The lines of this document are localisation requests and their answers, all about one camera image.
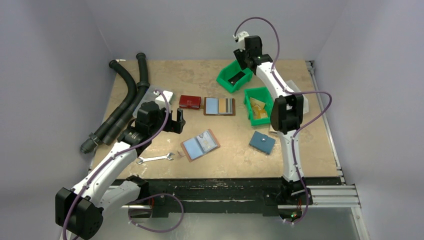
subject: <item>table top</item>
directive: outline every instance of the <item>table top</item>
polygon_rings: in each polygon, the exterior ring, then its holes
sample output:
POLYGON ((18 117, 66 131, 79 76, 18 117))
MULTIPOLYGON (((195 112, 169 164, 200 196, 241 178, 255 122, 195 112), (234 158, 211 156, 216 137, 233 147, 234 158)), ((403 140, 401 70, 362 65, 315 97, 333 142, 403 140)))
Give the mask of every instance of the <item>table top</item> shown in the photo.
MULTIPOLYGON (((278 136, 269 133, 269 124, 252 127, 248 112, 243 103, 244 89, 263 87, 262 81, 253 76, 240 90, 229 93, 216 78, 219 72, 229 65, 231 60, 148 60, 149 81, 152 86, 163 87, 175 96, 171 108, 176 118, 176 110, 181 95, 213 98, 234 98, 234 116, 204 115, 203 110, 184 109, 186 124, 181 134, 161 132, 152 144, 141 154, 142 157, 156 157, 175 153, 174 160, 157 160, 137 164, 132 162, 121 172, 119 179, 139 175, 143 179, 167 178, 264 178, 281 177, 283 174, 283 156, 278 136), (220 148, 189 162, 181 148, 181 142, 211 129, 220 143, 220 148), (249 146, 255 131, 276 139, 270 155, 266 155, 249 146)), ((139 69, 136 60, 121 61, 135 82, 138 83, 139 69)), ((285 80, 293 80, 301 91, 314 90, 314 84, 303 60, 279 60, 276 69, 285 80)), ((111 92, 105 119, 121 103, 127 94, 127 86, 117 75, 111 92)), ((303 124, 320 113, 317 96, 309 94, 309 112, 303 116, 303 124)), ((112 148, 101 145, 96 150, 93 168, 95 168, 112 148)), ((300 160, 306 177, 337 176, 326 126, 319 118, 300 132, 300 160)))

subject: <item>white wall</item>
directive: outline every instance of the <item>white wall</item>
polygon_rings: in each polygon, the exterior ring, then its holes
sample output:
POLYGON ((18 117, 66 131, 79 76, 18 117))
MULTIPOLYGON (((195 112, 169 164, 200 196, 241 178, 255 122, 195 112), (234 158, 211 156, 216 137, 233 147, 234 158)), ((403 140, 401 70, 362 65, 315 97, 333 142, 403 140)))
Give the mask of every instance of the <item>white wall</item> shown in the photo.
MULTIPOLYGON (((252 16, 274 23, 282 59, 314 60, 347 0, 87 0, 116 58, 233 59, 237 25, 252 16)), ((272 57, 276 40, 265 22, 243 30, 259 35, 272 57)))
POLYGON ((0 2, 0 239, 51 240, 55 194, 87 174, 111 59, 84 0, 0 2))
POLYGON ((316 59, 371 238, 424 236, 424 2, 351 0, 316 59))

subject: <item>silver wrench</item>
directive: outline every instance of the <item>silver wrench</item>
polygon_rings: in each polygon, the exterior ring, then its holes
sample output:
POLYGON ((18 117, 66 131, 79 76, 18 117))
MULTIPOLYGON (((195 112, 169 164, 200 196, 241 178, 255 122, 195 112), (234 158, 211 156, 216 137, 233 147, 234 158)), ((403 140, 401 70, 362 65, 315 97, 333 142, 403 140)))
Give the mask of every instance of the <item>silver wrench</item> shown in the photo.
POLYGON ((173 152, 170 152, 170 153, 168 153, 166 155, 163 155, 163 156, 155 156, 155 157, 146 157, 146 158, 144 158, 144 157, 139 156, 138 159, 140 159, 140 161, 138 161, 137 164, 142 164, 142 163, 145 163, 145 162, 155 161, 155 160, 162 160, 162 159, 168 159, 169 161, 172 161, 172 160, 174 160, 174 158, 172 157, 172 155, 174 155, 173 152))

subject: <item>black pipe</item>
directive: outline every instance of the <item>black pipe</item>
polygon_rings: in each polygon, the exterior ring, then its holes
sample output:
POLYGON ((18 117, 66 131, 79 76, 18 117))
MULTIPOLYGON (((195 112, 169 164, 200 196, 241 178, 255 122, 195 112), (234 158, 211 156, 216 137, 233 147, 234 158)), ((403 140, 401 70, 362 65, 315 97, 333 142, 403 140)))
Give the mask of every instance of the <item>black pipe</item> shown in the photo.
POLYGON ((140 82, 137 83, 138 92, 135 95, 134 101, 131 105, 123 112, 121 117, 115 122, 115 124, 109 129, 106 136, 103 138, 103 143, 110 145, 117 138, 119 133, 127 126, 128 121, 133 116, 133 112, 136 107, 139 105, 140 101, 143 99, 146 94, 147 89, 149 89, 149 71, 147 69, 146 55, 142 52, 138 53, 136 56, 138 61, 138 70, 140 72, 140 82))
POLYGON ((109 62, 109 67, 118 73, 126 83, 128 91, 125 98, 120 103, 120 105, 115 108, 115 110, 110 114, 110 116, 104 121, 100 127, 94 132, 90 133, 89 138, 81 145, 80 151, 84 154, 91 153, 94 151, 96 146, 102 144, 102 139, 111 129, 112 125, 120 118, 122 113, 128 108, 128 106, 133 102, 137 94, 137 86, 131 74, 125 70, 116 60, 109 62))

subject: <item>green bin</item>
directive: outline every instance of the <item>green bin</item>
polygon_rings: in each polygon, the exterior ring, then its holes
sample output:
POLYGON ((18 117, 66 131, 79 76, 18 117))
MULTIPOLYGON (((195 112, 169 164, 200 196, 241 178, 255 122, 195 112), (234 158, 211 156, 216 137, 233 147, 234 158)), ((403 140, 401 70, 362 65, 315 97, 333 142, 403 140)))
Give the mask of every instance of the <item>green bin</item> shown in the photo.
POLYGON ((242 70, 235 60, 230 65, 224 67, 218 74, 216 81, 228 92, 234 93, 240 87, 252 79, 253 72, 249 68, 242 70))
POLYGON ((250 124, 252 126, 262 125, 262 124, 270 124, 270 116, 271 111, 273 110, 274 101, 271 97, 270 92, 268 89, 264 87, 258 87, 258 88, 248 88, 244 90, 244 104, 247 108, 248 113, 248 119, 250 120, 250 124), (265 111, 268 114, 268 117, 261 118, 261 119, 254 119, 253 118, 253 110, 251 107, 251 103, 249 101, 249 98, 257 99, 261 102, 265 103, 265 111))

